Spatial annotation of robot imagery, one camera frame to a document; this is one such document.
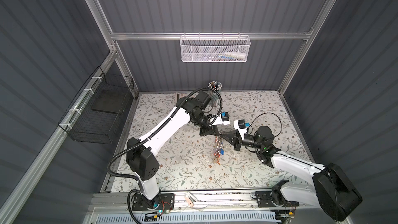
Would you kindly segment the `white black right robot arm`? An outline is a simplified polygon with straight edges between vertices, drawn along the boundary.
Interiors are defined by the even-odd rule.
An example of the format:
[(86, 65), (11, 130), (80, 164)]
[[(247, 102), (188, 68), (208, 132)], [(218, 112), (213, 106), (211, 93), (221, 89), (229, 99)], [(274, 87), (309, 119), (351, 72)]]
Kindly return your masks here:
[(249, 135), (245, 128), (221, 134), (234, 150), (254, 148), (260, 162), (272, 169), (288, 172), (307, 184), (295, 184), (283, 179), (274, 185), (266, 197), (277, 207), (308, 204), (322, 209), (333, 220), (344, 221), (363, 201), (348, 176), (338, 165), (322, 165), (299, 159), (276, 148), (269, 127), (261, 126)]

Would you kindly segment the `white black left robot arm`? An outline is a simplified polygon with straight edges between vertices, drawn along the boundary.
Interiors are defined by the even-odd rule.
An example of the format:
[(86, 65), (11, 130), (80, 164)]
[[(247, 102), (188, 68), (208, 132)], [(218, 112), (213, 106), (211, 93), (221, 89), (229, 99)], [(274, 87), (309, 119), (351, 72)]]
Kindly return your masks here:
[(200, 136), (218, 136), (217, 125), (229, 124), (229, 114), (222, 111), (222, 104), (216, 114), (208, 114), (205, 109), (210, 103), (210, 95), (202, 90), (196, 93), (196, 97), (191, 93), (179, 99), (172, 111), (147, 134), (127, 142), (126, 162), (137, 175), (140, 193), (148, 202), (157, 202), (160, 198), (155, 178), (160, 164), (156, 155), (180, 128), (191, 122), (200, 128)]

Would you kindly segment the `round metal key organizer plate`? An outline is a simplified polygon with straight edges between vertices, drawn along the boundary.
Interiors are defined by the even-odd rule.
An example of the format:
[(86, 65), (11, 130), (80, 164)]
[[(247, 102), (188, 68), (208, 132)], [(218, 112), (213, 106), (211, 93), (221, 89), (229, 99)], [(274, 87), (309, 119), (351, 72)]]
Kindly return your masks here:
[(215, 150), (213, 152), (215, 163), (220, 165), (220, 157), (224, 155), (222, 138), (217, 136), (215, 138)]

